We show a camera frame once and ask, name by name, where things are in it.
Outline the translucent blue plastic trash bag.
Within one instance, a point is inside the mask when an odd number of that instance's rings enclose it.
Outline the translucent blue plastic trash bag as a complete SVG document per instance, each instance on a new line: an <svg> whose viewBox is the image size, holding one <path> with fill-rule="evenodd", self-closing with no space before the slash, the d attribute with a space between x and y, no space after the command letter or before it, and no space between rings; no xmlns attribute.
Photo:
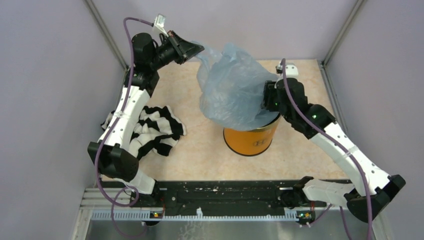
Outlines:
<svg viewBox="0 0 424 240"><path fill-rule="evenodd" d="M233 43L223 50L205 45L196 58L201 62L196 75L201 89L199 108L206 118L224 128L251 131L277 117L261 104L265 83L278 76L248 52Z"/></svg>

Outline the orange gold-rimmed trash bin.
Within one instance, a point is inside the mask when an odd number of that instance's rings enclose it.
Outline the orange gold-rimmed trash bin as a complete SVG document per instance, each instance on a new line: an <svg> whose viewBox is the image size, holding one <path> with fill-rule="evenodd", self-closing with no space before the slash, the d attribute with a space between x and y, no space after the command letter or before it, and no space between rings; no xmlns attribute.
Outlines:
<svg viewBox="0 0 424 240"><path fill-rule="evenodd" d="M278 114L269 124L249 131L224 128L224 142L230 150L238 155L245 157L258 156L264 153L272 144L280 118L281 115Z"/></svg>

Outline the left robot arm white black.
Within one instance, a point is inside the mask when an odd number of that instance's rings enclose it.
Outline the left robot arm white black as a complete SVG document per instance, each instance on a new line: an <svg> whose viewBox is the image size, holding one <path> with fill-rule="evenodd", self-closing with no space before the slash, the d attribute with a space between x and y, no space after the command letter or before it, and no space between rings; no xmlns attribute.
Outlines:
<svg viewBox="0 0 424 240"><path fill-rule="evenodd" d="M131 136L140 113L153 96L160 79L159 69L172 62L182 65L205 49L172 30L161 33L159 38L160 44L146 32L130 37L132 63L122 86L120 101L104 133L87 148L99 176L107 176L133 188L149 207L160 202L161 194L155 190L156 181L139 169L139 160L130 154Z"/></svg>

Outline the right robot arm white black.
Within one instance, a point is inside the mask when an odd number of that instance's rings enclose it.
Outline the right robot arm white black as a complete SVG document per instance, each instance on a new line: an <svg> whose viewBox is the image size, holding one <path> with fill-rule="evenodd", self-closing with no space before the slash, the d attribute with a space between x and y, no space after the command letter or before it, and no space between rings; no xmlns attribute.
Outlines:
<svg viewBox="0 0 424 240"><path fill-rule="evenodd" d="M281 197L287 208L325 202L347 208L367 223L405 186L399 174L389 175L373 163L344 133L335 117L322 105L308 102L304 85L295 78L267 81L261 107L278 112L309 141L320 147L348 176L349 183L303 177Z"/></svg>

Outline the black white striped cloth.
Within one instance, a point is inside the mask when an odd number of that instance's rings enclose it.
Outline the black white striped cloth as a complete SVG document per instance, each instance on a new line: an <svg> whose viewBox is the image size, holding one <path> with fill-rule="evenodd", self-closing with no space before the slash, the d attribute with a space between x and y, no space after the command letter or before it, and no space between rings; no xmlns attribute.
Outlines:
<svg viewBox="0 0 424 240"><path fill-rule="evenodd" d="M170 106L145 106L132 131L128 152L139 160L151 152L168 157L186 135L186 126Z"/></svg>

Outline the left aluminium corner post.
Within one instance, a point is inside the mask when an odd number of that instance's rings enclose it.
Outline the left aluminium corner post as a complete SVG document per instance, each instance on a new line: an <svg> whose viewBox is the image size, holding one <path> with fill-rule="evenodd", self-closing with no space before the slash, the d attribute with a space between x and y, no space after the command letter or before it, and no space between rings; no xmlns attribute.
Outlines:
<svg viewBox="0 0 424 240"><path fill-rule="evenodd" d="M93 0L82 0L82 2L85 4L86 8L88 9L90 15L92 16L94 23L96 24L98 30L100 31L101 35L103 36L103 39L105 40L107 46L111 50L112 54L114 55L115 59L118 61L119 65L126 70L127 69L127 63L120 52L118 45L116 44L115 40L113 39L105 21L103 20L101 13L99 12L97 6L95 5Z"/></svg>

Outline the aluminium corner post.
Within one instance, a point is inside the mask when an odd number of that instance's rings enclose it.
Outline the aluminium corner post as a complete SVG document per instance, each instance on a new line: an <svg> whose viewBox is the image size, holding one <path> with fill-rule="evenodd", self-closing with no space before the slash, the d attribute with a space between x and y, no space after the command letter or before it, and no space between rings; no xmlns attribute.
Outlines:
<svg viewBox="0 0 424 240"><path fill-rule="evenodd" d="M105 21L103 20L101 13L99 12L97 6L95 5L93 0L82 0L82 2L85 4L86 8L88 9L90 15L92 16L94 23L96 24L98 30L100 31L101 35L103 36L103 39L105 40L107 46L111 50L112 54L114 55L115 59L118 61L119 65L126 70L127 69L127 63L120 52L118 45L116 44L115 40L113 39Z"/></svg>
<svg viewBox="0 0 424 240"><path fill-rule="evenodd" d="M327 54L325 55L325 58L322 60L321 64L322 67L325 69L329 63L332 61L334 55L336 54L336 51L342 44L344 38L348 34L350 28L352 27L355 19L357 18L359 12L362 10L364 5L366 4L367 0L356 0L355 4L353 5L351 11L349 12L346 20L344 21L343 25L341 26L340 30L338 31L334 41L332 42Z"/></svg>

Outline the right aluminium corner post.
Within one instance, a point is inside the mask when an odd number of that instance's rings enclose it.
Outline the right aluminium corner post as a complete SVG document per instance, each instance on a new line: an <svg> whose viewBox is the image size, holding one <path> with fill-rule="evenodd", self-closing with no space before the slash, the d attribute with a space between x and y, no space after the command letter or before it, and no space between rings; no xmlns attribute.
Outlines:
<svg viewBox="0 0 424 240"><path fill-rule="evenodd" d="M367 0L356 0L355 4L353 5L351 11L349 12L346 20L344 21L343 25L341 26L340 30L338 31L334 41L332 42L327 54L325 55L325 58L322 60L321 64L322 67L325 69L329 63L332 61L334 55L336 54L336 51L342 44L344 38L348 34L350 28L352 27L355 19L357 18L359 12L362 10L364 5L366 4Z"/></svg>

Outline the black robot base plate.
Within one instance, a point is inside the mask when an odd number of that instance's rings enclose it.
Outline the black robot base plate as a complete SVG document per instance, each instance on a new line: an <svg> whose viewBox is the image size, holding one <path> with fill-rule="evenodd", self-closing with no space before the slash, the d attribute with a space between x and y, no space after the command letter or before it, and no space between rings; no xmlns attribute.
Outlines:
<svg viewBox="0 0 424 240"><path fill-rule="evenodd" d="M167 217L282 216L311 203L293 191L298 180L158 181L152 194L140 194L135 208L159 208Z"/></svg>

